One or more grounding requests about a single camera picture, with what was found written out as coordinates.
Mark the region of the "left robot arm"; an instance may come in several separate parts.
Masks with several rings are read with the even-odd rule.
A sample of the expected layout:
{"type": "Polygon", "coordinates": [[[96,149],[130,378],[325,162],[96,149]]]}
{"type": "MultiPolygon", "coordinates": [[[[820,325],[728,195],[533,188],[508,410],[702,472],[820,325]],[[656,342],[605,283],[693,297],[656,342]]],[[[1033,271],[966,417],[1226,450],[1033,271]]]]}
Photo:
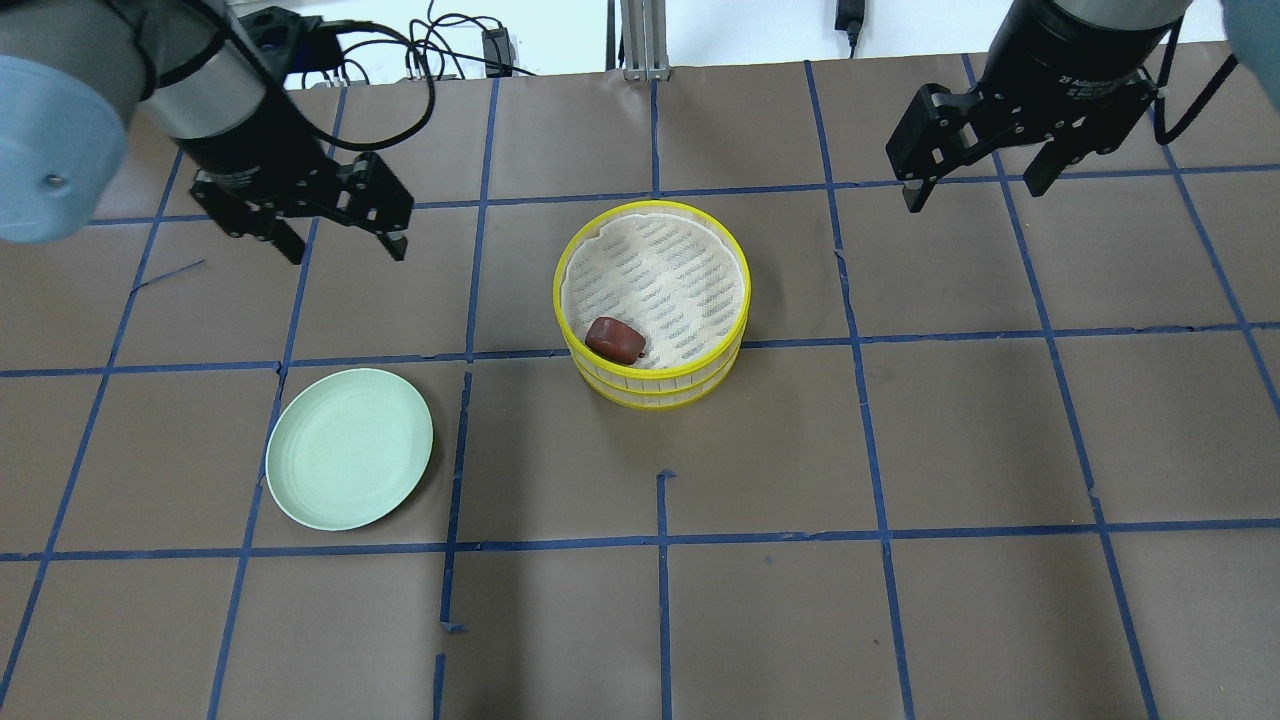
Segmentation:
{"type": "Polygon", "coordinates": [[[146,114],[196,165],[189,196],[224,234],[300,264],[293,218],[375,236],[404,259],[413,196],[380,151],[407,129],[353,142],[321,129],[284,87],[343,61],[348,33],[403,36],[270,6],[244,18],[224,1],[5,1],[1,27],[3,240],[46,243],[87,225],[146,114]]]}

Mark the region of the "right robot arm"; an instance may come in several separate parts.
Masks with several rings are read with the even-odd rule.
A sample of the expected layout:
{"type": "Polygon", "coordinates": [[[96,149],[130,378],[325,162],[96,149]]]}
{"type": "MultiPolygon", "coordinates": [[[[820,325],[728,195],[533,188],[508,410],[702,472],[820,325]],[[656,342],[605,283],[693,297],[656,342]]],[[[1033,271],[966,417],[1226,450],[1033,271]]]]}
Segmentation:
{"type": "Polygon", "coordinates": [[[911,97],[886,143],[910,213],[938,182],[998,149],[1037,146],[1024,170],[1039,197],[1071,165],[1114,152],[1147,113],[1155,138],[1179,138],[1238,68],[1277,101],[1279,23],[1275,1],[1225,1],[1231,49],[1224,64],[1169,120],[1172,72],[1185,1],[1015,1],[989,46],[983,73],[955,94],[937,83],[911,97]]]}

